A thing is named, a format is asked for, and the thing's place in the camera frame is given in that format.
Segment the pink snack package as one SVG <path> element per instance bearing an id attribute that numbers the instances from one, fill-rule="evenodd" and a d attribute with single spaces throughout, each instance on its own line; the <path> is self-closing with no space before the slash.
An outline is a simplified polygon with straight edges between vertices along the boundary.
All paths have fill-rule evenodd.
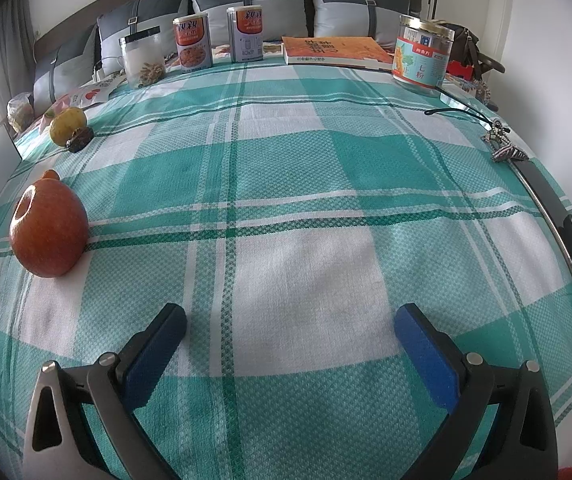
<path id="1" fill-rule="evenodd" d="M 80 110 L 102 104 L 109 100 L 110 93 L 116 88 L 116 82 L 100 81 L 98 84 L 86 84 L 77 88 L 52 104 L 46 110 L 39 124 L 39 132 L 43 133 L 50 123 L 69 107 L 77 107 Z"/>

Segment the dark dried fruit far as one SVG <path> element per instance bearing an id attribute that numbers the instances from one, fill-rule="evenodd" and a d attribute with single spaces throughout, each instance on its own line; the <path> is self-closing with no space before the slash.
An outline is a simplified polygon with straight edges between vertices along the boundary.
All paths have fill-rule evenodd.
<path id="1" fill-rule="evenodd" d="M 77 128 L 71 138 L 66 141 L 65 147 L 70 153 L 78 153 L 94 139 L 94 130 L 90 127 Z"/>

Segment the grey curtain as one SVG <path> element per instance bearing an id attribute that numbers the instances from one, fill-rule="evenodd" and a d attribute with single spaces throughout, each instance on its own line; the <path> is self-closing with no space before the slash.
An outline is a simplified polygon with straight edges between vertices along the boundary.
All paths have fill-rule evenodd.
<path id="1" fill-rule="evenodd" d="M 28 0 L 5 0 L 0 6 L 0 122 L 8 102 L 33 90 L 34 30 Z"/>

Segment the white label can right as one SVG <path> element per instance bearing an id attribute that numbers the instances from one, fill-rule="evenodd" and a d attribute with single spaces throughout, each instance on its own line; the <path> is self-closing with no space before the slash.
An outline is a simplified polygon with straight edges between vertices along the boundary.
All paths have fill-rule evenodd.
<path id="1" fill-rule="evenodd" d="M 226 10 L 231 62 L 246 63 L 263 58 L 261 6 L 231 6 Z"/>

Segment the orange label can left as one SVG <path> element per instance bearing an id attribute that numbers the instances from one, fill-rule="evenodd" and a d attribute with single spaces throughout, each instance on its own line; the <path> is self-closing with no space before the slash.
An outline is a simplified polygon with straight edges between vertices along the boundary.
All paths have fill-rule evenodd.
<path id="1" fill-rule="evenodd" d="M 183 72 L 203 70 L 212 66 L 209 19 L 206 13 L 174 18 L 174 37 Z"/>

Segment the black handbag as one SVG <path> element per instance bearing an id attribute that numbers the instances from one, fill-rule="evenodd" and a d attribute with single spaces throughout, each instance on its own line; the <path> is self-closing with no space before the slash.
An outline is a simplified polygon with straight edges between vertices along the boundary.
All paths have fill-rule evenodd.
<path id="1" fill-rule="evenodd" d="M 500 62 L 479 50 L 479 38 L 469 28 L 445 21 L 438 21 L 437 24 L 454 32 L 446 73 L 468 81 L 480 80 L 483 74 L 491 70 L 505 73 L 505 67 Z"/>

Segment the teal plaid tablecloth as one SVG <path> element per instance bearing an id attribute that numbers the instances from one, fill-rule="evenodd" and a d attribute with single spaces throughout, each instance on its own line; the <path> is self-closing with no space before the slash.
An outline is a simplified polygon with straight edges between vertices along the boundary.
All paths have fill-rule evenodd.
<path id="1" fill-rule="evenodd" d="M 484 127 L 387 74 L 222 64 L 33 131 L 0 193 L 0 469 L 21 474 L 39 365 L 121 348 L 168 302 L 188 333 L 138 417 L 185 479 L 399 478 L 437 430 L 397 344 L 417 304 L 465 351 L 543 370 L 572 467 L 572 277 Z M 59 278 L 13 255 L 38 179 L 86 209 Z"/>

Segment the orange book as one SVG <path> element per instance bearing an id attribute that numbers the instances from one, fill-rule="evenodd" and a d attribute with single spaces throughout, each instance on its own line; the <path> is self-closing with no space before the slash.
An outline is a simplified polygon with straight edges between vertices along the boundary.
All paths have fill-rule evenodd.
<path id="1" fill-rule="evenodd" d="M 371 37 L 284 37 L 288 65 L 314 64 L 391 72 L 391 55 Z"/>

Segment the grey cushion far right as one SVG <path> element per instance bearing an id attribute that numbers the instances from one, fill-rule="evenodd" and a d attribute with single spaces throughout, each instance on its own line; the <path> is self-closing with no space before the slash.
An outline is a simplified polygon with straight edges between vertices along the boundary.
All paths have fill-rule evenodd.
<path id="1" fill-rule="evenodd" d="M 312 0 L 315 37 L 371 37 L 393 49 L 411 0 Z"/>

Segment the grey cushion far left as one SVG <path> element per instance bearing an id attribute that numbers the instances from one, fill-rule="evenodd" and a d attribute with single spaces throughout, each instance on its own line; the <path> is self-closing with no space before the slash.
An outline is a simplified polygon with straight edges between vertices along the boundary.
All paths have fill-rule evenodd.
<path id="1" fill-rule="evenodd" d="M 42 58 L 35 67 L 33 104 L 43 115 L 59 98 L 92 79 L 97 61 L 97 26 L 92 25 Z"/>

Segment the red apple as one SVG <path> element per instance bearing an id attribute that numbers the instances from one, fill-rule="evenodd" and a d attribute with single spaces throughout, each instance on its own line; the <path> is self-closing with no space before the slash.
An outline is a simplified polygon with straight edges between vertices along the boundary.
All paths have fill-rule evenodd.
<path id="1" fill-rule="evenodd" d="M 68 273 L 83 254 L 88 233 L 84 205 L 54 178 L 38 179 L 25 189 L 9 228 L 13 255 L 40 278 Z"/>

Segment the yellow pear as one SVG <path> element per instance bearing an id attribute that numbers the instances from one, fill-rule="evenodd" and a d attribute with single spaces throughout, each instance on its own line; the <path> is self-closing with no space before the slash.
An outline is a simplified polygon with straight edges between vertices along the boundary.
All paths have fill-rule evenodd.
<path id="1" fill-rule="evenodd" d="M 78 107 L 68 107 L 62 110 L 50 123 L 49 135 L 54 144 L 62 148 L 72 139 L 77 129 L 87 126 L 87 118 L 84 110 Z"/>

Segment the grey cushion centre left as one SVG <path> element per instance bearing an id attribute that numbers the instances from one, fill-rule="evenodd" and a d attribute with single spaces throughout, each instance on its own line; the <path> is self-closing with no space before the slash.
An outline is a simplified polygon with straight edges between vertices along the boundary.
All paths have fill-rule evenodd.
<path id="1" fill-rule="evenodd" d="M 130 0 L 97 18 L 101 66 L 106 75 L 123 68 L 120 39 L 159 27 L 161 51 L 167 58 L 176 51 L 173 21 L 188 14 L 189 0 Z"/>

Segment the round candy tin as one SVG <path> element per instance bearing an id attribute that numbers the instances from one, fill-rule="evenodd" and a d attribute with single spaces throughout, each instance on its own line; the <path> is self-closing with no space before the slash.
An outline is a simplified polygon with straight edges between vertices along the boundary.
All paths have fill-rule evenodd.
<path id="1" fill-rule="evenodd" d="M 435 89 L 446 76 L 455 32 L 446 26 L 400 16 L 392 76 L 403 84 Z"/>

